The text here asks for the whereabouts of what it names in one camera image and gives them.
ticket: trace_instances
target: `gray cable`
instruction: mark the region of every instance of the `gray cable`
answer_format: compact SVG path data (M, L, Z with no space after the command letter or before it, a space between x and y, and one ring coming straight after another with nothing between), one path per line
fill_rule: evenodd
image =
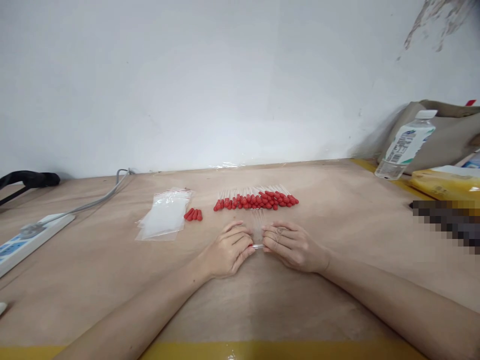
M125 171L126 173L125 173L125 175L123 175L123 177L119 181L121 171ZM59 215L57 215L57 216L55 216L55 217L53 217L49 220L39 221L39 222L36 222L36 223L33 223L33 224L26 225L26 226L21 228L21 231L20 231L21 237L23 239L31 238L31 237L35 236L36 234L38 234L39 232L41 232L44 229L44 226L48 223L51 223L52 221L63 218L65 215L68 215L68 214L78 213L82 210L93 208L94 206L97 206L98 204L103 203L104 201L108 200L109 198L111 198L113 196L113 194L118 189L118 187L122 184L122 182L125 180L125 178L130 174L132 174L132 171L130 170L130 168L119 169L116 172L115 186L104 197L99 198L98 200L95 200L95 201L90 202L88 204L85 204L85 205L79 206L77 208L74 208L73 210L61 213L61 214L59 214Z

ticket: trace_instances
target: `white power strip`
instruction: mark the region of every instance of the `white power strip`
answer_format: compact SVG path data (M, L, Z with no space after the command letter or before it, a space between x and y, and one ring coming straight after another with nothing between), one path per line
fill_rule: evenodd
M59 214L45 216L40 221L47 221L57 215ZM45 230L34 237L22 239L20 235L17 235L0 246L0 278L46 243L48 239L67 226L73 219L75 219L75 215L65 215L46 224Z

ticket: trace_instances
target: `peeling paint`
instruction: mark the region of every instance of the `peeling paint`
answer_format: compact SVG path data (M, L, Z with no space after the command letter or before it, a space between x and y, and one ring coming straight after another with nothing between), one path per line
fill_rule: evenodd
M442 31L436 51L439 52L444 46L444 39L456 32L469 16L476 0L425 0L415 23L406 37L403 47L408 50L412 45L414 34L418 29L424 28L423 36L428 37L426 27L433 22L442 21Z

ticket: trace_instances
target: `right hand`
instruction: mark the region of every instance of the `right hand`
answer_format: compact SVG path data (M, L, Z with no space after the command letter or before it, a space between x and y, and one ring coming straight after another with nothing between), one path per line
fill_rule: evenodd
M329 250L314 242L302 227L291 222L275 221L262 229L263 251L274 253L285 266L319 274L328 268Z

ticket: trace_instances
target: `water bottle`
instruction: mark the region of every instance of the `water bottle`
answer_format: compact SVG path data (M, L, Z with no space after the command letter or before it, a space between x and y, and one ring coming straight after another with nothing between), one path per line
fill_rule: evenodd
M430 119L436 114L437 110L420 110L415 120L398 130L385 157L375 170L376 176L387 180L398 180L402 176L422 145L435 131Z

